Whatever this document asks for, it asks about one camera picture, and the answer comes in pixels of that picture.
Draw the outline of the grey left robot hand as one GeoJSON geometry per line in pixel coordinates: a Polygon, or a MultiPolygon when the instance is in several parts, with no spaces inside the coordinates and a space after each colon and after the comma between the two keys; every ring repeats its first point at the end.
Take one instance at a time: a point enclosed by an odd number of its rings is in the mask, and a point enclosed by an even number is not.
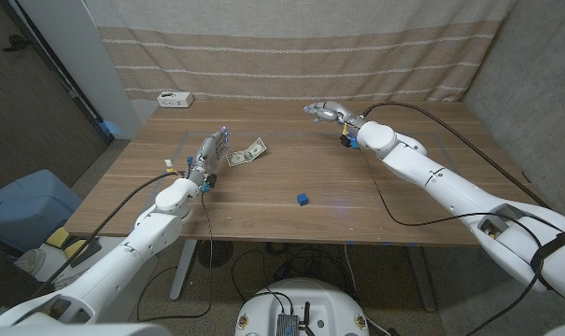
{"type": "Polygon", "coordinates": [[[222,127],[200,145],[191,163],[188,179],[197,186],[202,186],[206,177],[216,171],[219,160],[228,148],[228,130],[222,127]]]}

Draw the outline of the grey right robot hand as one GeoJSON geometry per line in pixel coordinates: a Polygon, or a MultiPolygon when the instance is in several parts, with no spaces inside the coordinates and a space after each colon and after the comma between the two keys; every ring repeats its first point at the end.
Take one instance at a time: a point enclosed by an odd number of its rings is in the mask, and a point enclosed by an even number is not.
{"type": "Polygon", "coordinates": [[[313,116],[315,122],[340,122],[358,129],[365,124],[363,118],[353,114],[348,108],[334,101],[306,105],[304,112],[313,116]]]}

